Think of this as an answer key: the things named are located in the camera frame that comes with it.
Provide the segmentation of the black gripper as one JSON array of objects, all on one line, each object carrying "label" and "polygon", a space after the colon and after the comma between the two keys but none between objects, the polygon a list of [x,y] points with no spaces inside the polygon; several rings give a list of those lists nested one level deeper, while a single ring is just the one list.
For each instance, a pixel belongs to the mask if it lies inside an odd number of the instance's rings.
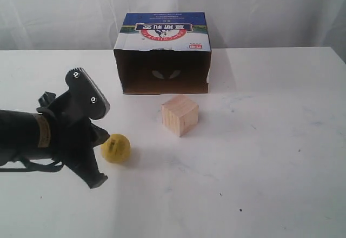
[{"label": "black gripper", "polygon": [[108,138],[108,132],[92,120],[106,116],[110,104],[83,68],[68,71],[69,88],[60,96],[46,91],[39,98],[37,111],[54,124],[55,158],[80,177],[90,189],[100,187],[108,177],[98,169],[94,147]]}]

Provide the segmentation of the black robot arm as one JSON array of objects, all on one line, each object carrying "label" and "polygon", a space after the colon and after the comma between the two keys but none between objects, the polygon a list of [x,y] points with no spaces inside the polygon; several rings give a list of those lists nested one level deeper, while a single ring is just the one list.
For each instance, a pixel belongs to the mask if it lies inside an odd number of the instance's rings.
[{"label": "black robot arm", "polygon": [[36,113],[1,110],[1,171],[55,173],[67,166],[89,188],[108,177],[98,169],[94,147],[109,133],[95,124],[110,104],[83,68],[68,71],[66,92],[46,91]]}]

